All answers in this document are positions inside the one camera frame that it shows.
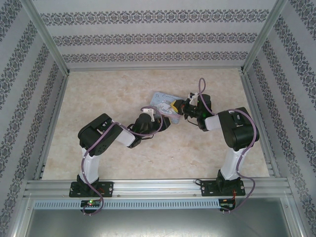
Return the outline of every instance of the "beige tile floor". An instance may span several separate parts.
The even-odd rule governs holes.
[[[82,159],[77,134],[102,113],[129,125],[156,91],[186,98],[205,78],[212,109],[245,106],[237,69],[71,72],[43,179],[76,179]],[[221,130],[203,132],[181,119],[134,149],[114,142],[102,154],[101,179],[216,177],[227,146]],[[242,174],[269,176],[259,142],[245,158]]]

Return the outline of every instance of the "purple cable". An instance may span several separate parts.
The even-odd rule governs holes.
[[[161,118],[160,127],[158,128],[157,131],[155,131],[155,132],[153,132],[153,133],[151,133],[151,134],[140,134],[140,133],[136,133],[136,132],[133,132],[133,131],[129,131],[129,132],[130,132],[130,133],[133,133],[133,134],[135,134],[135,135],[138,135],[138,136],[143,136],[143,137],[154,135],[154,134],[156,134],[157,132],[159,132],[159,131],[161,130],[161,128],[162,128],[162,123],[163,123],[162,115],[161,115],[161,113],[158,111],[158,109],[157,109],[156,107],[153,107],[153,106],[144,106],[144,107],[141,108],[141,111],[142,111],[143,109],[153,109],[153,110],[156,111],[156,113],[157,113],[158,115],[160,115],[160,118]],[[85,172],[84,172],[84,167],[83,167],[83,165],[84,165],[84,159],[87,157],[87,155],[89,154],[89,152],[99,144],[99,142],[108,134],[108,132],[111,130],[111,128],[112,128],[114,125],[116,125],[116,124],[119,125],[119,126],[121,126],[121,127],[123,127],[123,128],[126,129],[126,130],[129,130],[128,128],[126,128],[126,127],[123,126],[122,124],[120,124],[120,123],[118,123],[118,122],[113,122],[113,123],[109,126],[109,128],[108,128],[106,131],[104,131],[104,133],[101,135],[101,137],[84,153],[83,158],[82,158],[82,161],[81,161],[81,171],[82,171],[83,179],[85,180],[86,184],[100,197],[100,200],[101,200],[101,202],[102,202],[100,208],[97,209],[97,210],[96,210],[95,212],[93,212],[93,213],[89,213],[89,216],[93,216],[93,215],[97,214],[98,212],[100,212],[100,211],[102,210],[103,205],[104,205],[104,199],[103,199],[102,195],[89,183],[89,181],[88,181],[88,179],[87,179],[87,177],[86,177],[86,175],[85,175]],[[83,209],[82,209],[82,212],[83,212],[84,215],[87,214],[87,213],[84,211],[86,207],[87,207],[87,205],[84,206]]]
[[[203,90],[201,90],[201,81],[204,82],[204,88],[203,88]],[[206,88],[205,79],[204,79],[204,78],[200,78],[199,81],[198,81],[198,93],[199,93],[199,96],[200,96],[200,98],[201,98],[201,101],[202,101],[202,103],[204,104],[204,106],[206,107],[207,111],[209,111],[212,115],[216,115],[216,113],[212,112],[212,111],[207,107],[206,102],[204,101],[204,98],[203,98],[203,96],[202,96],[202,93],[205,91],[205,88]],[[238,159],[237,165],[236,165],[236,172],[237,172],[237,174],[238,174],[241,178],[251,180],[252,183],[253,183],[253,186],[252,186],[252,189],[250,190],[250,192],[248,193],[248,195],[246,196],[246,198],[242,201],[242,203],[241,203],[238,207],[236,207],[234,210],[230,211],[230,212],[233,212],[233,211],[238,210],[242,205],[244,205],[244,203],[248,200],[248,198],[251,196],[251,194],[253,193],[253,191],[254,191],[254,189],[255,189],[255,187],[256,187],[256,182],[255,182],[255,180],[254,180],[253,178],[247,177],[247,176],[244,176],[244,175],[240,174],[240,172],[239,172],[239,165],[240,165],[240,163],[241,163],[241,160],[242,160],[244,154],[245,154],[245,153],[253,146],[253,144],[255,143],[256,138],[257,138],[257,129],[256,129],[256,125],[255,125],[254,121],[252,120],[252,118],[251,118],[248,114],[246,114],[245,112],[243,112],[243,111],[241,111],[241,110],[236,110],[236,109],[229,109],[229,110],[227,110],[227,111],[228,111],[228,112],[229,112],[229,111],[234,111],[234,112],[241,113],[242,115],[244,115],[244,116],[250,121],[250,123],[251,123],[251,125],[252,125],[252,128],[253,128],[253,138],[252,138],[252,141],[251,141],[251,143],[249,144],[249,146],[241,153],[241,155],[240,155],[240,157],[239,157],[239,159]]]

